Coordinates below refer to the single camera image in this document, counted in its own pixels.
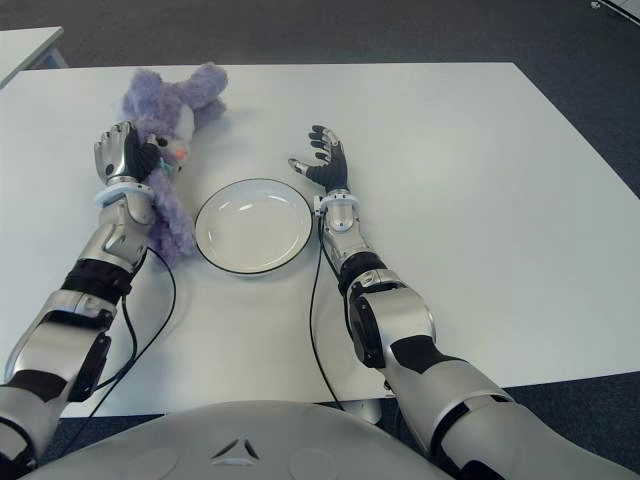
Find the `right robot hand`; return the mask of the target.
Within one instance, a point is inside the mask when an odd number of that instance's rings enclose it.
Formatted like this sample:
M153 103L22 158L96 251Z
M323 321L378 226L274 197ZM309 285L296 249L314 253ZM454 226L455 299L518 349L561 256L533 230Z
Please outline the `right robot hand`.
M309 165L290 158L288 165L296 173L323 187L327 193L333 190L348 190L348 164L343 144L329 128L313 125L308 134L318 165Z

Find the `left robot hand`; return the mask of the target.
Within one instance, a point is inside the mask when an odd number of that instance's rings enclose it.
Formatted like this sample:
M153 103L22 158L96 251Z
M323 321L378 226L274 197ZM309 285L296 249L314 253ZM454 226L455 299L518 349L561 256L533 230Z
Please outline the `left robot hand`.
M94 145L96 171L109 186L118 182L142 182L159 165L161 153L156 137L141 141L130 121L104 132Z

